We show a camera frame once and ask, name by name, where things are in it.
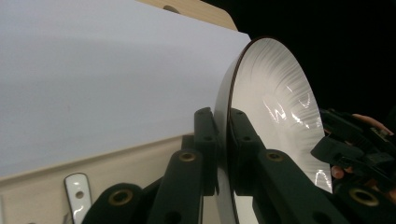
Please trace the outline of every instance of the finger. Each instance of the finger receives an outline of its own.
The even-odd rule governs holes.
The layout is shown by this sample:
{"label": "finger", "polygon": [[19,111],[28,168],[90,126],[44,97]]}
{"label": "finger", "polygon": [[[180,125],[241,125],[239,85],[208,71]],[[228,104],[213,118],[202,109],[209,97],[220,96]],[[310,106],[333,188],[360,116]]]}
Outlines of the finger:
{"label": "finger", "polygon": [[382,124],[381,122],[379,122],[376,119],[370,118],[368,116],[363,116],[363,115],[360,115],[360,114],[352,114],[352,116],[357,118],[357,119],[361,119],[362,121],[370,124],[373,127],[376,127],[377,129],[384,130],[385,132],[387,132],[390,135],[394,134],[391,130],[389,130],[387,127],[385,127],[384,124]]}
{"label": "finger", "polygon": [[332,176],[336,179],[341,179],[344,177],[344,171],[343,168],[339,166],[333,166],[332,169]]}

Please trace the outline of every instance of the white object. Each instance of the white object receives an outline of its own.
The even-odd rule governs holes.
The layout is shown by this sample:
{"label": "white object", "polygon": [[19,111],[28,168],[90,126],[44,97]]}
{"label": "white object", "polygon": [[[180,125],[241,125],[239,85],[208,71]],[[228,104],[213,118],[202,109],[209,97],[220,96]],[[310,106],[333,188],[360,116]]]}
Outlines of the white object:
{"label": "white object", "polygon": [[129,0],[0,8],[0,177],[192,133],[249,41]]}
{"label": "white object", "polygon": [[[313,184],[332,192],[329,164],[310,154],[324,136],[318,105],[302,67],[286,46],[273,38],[252,40],[230,66],[221,83],[214,114],[223,145],[231,107],[247,114],[266,148],[287,153]],[[221,167],[219,185],[220,218],[223,223],[235,223],[230,206],[233,192],[229,191],[227,174]],[[252,198],[234,197],[239,222],[258,223]]]}
{"label": "white object", "polygon": [[84,174],[72,174],[64,179],[73,223],[81,224],[91,208],[92,199],[88,177]]}

